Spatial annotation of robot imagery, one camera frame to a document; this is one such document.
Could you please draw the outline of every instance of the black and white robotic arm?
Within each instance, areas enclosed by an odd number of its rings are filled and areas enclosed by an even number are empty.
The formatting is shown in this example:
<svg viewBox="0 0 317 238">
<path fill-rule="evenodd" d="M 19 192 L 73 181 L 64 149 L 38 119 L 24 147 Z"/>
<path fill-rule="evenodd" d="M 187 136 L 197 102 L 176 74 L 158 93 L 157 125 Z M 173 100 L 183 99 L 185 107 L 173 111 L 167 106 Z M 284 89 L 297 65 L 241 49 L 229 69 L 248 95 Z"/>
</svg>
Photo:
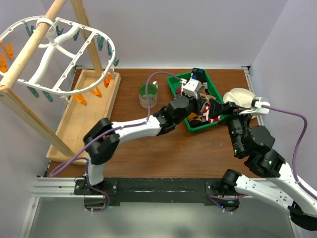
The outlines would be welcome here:
<svg viewBox="0 0 317 238">
<path fill-rule="evenodd" d="M 85 145 L 107 130 L 119 129 L 95 141 L 86 150 L 89 155 L 90 184 L 96 185 L 103 181 L 104 165 L 113 156 L 119 144 L 145 136 L 166 134 L 174 130 L 190 113 L 200 115 L 206 102 L 209 102 L 209 118 L 226 115 L 219 124 L 228 127 L 234 156 L 239 159 L 248 157 L 244 163 L 250 171 L 266 178 L 279 188 L 271 188 L 237 171 L 227 170 L 221 179 L 219 189 L 235 191 L 262 200 L 290 215 L 298 226 L 310 231 L 317 230 L 317 201 L 298 185 L 289 164 L 272 149 L 275 139 L 266 127 L 249 127 L 252 116 L 268 114 L 269 109 L 262 107 L 269 106 L 268 101 L 264 98 L 254 98 L 251 108 L 246 109 L 233 102 L 222 104 L 213 98 L 202 97 L 201 88 L 202 85 L 197 80 L 183 80 L 182 95 L 145 119 L 127 122 L 101 119 L 84 137 Z M 317 196 L 313 188 L 302 180 L 301 183 Z"/>
</svg>

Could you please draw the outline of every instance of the mug handle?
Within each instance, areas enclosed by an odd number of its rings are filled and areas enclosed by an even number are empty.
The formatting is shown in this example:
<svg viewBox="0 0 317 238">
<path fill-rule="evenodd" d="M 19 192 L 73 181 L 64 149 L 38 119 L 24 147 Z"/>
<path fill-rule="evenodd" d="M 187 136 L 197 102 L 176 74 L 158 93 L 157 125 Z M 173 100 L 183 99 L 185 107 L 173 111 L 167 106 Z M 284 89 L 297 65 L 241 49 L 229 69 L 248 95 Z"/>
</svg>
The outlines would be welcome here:
<svg viewBox="0 0 317 238">
<path fill-rule="evenodd" d="M 154 84 L 154 86 L 156 86 L 156 88 L 158 88 L 159 83 L 157 81 L 154 81 L 152 84 Z"/>
</svg>

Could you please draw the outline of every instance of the wooden tray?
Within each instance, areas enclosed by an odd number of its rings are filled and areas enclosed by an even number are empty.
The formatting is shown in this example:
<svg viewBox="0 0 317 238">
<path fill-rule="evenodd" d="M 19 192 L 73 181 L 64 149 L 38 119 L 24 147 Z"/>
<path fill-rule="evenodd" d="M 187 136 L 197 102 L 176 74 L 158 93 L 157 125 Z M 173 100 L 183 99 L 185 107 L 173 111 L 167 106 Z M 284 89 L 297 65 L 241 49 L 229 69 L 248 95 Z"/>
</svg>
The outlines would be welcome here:
<svg viewBox="0 0 317 238">
<path fill-rule="evenodd" d="M 97 80 L 93 70 L 82 70 L 76 89 L 82 89 Z M 87 106 L 79 103 L 71 97 L 63 117 L 59 123 L 56 135 L 74 152 L 77 153 L 83 146 L 83 137 L 101 119 L 110 118 L 115 97 L 120 84 L 120 74 L 115 73 L 115 78 L 111 79 L 109 87 L 105 88 L 101 83 L 98 88 L 102 93 L 102 98 L 98 98 L 90 92 L 82 94 L 87 101 Z M 65 162 L 71 157 L 67 157 L 59 152 L 54 146 L 50 146 L 46 155 L 53 161 Z"/>
</svg>

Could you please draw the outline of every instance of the gray floor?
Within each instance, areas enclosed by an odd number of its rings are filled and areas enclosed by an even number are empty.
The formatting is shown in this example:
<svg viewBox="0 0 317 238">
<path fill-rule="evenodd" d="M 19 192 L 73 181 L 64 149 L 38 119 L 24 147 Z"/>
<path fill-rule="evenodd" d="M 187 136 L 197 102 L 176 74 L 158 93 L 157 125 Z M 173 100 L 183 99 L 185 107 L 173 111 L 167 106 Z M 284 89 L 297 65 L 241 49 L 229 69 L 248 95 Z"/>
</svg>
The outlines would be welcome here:
<svg viewBox="0 0 317 238">
<path fill-rule="evenodd" d="M 91 214 L 82 198 L 43 198 L 31 238 L 293 238 L 289 219 L 252 198 L 233 215 L 203 204 L 122 203 Z"/>
</svg>

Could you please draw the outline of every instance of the wooden frame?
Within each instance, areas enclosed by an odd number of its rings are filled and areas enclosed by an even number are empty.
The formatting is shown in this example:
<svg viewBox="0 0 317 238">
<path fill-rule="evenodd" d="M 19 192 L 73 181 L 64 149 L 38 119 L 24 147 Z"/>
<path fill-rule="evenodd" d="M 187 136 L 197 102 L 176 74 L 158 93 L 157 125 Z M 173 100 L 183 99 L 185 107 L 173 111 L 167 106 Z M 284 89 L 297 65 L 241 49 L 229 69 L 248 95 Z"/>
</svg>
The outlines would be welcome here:
<svg viewBox="0 0 317 238">
<path fill-rule="evenodd" d="M 61 11 L 66 0 L 55 0 L 45 15 L 45 18 L 55 21 L 58 13 Z M 77 17 L 77 21 L 81 24 L 89 26 L 89 22 L 86 16 L 86 11 L 83 6 L 82 0 L 71 0 L 72 6 Z M 31 126 L 37 133 L 48 140 L 53 146 L 55 146 L 62 154 L 67 157 L 72 157 L 74 152 L 58 137 L 55 133 L 38 117 L 26 104 L 20 100 L 12 91 L 13 86 L 17 82 L 22 71 L 26 67 L 27 63 L 31 59 L 35 50 L 45 37 L 50 25 L 41 22 L 29 38 L 7 73 L 0 81 L 0 101 L 4 103 L 9 109 L 15 112 L 20 118 L 22 118 L 29 126 Z M 95 41 L 88 46 L 89 56 L 92 60 L 94 70 L 97 75 L 102 72 L 101 62 L 98 56 Z"/>
<path fill-rule="evenodd" d="M 98 74 L 93 70 L 84 69 L 81 71 L 75 89 L 85 88 L 98 78 Z M 84 146 L 83 137 L 101 118 L 110 117 L 120 81 L 120 74 L 115 73 L 108 88 L 101 84 L 98 87 L 103 95 L 101 98 L 90 92 L 82 94 L 87 101 L 87 106 L 81 105 L 74 97 L 70 98 L 70 104 L 63 114 L 56 134 L 72 151 L 77 152 Z M 51 145 L 46 157 L 54 161 L 65 162 L 72 156 L 63 155 Z"/>
</svg>

